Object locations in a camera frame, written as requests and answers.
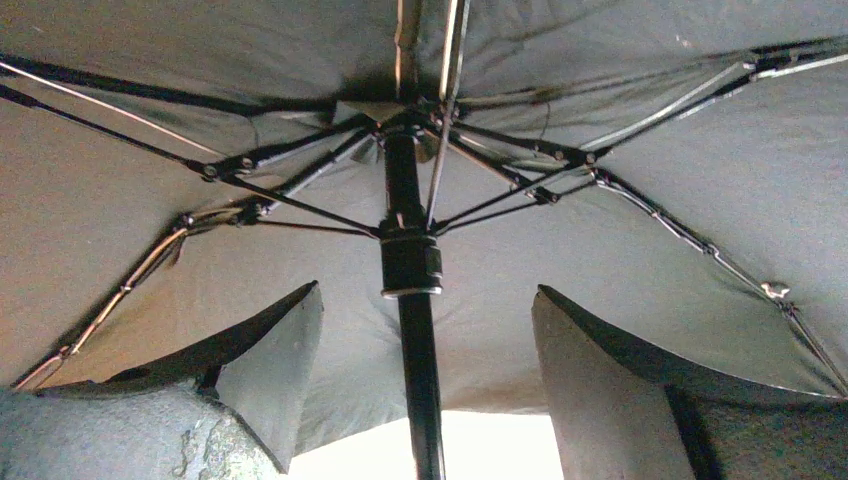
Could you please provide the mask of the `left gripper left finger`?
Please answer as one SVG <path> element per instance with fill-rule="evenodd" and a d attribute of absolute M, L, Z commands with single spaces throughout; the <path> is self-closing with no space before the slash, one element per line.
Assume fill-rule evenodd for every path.
<path fill-rule="evenodd" d="M 1 393 L 5 479 L 220 479 L 289 469 L 320 342 L 317 282 L 102 381 Z"/>

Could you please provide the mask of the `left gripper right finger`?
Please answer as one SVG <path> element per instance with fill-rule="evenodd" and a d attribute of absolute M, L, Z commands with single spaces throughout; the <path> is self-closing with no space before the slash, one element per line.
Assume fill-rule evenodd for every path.
<path fill-rule="evenodd" d="M 567 479 L 843 479 L 847 402 L 720 372 L 554 288 L 531 309 Z"/>

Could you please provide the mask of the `beige folding umbrella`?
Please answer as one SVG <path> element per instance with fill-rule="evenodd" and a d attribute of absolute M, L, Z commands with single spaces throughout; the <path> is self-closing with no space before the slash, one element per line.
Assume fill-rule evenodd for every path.
<path fill-rule="evenodd" d="M 310 282 L 293 457 L 407 418 L 440 479 L 444 410 L 549 414 L 542 285 L 847 401 L 846 3 L 2 3 L 1 391 Z"/>

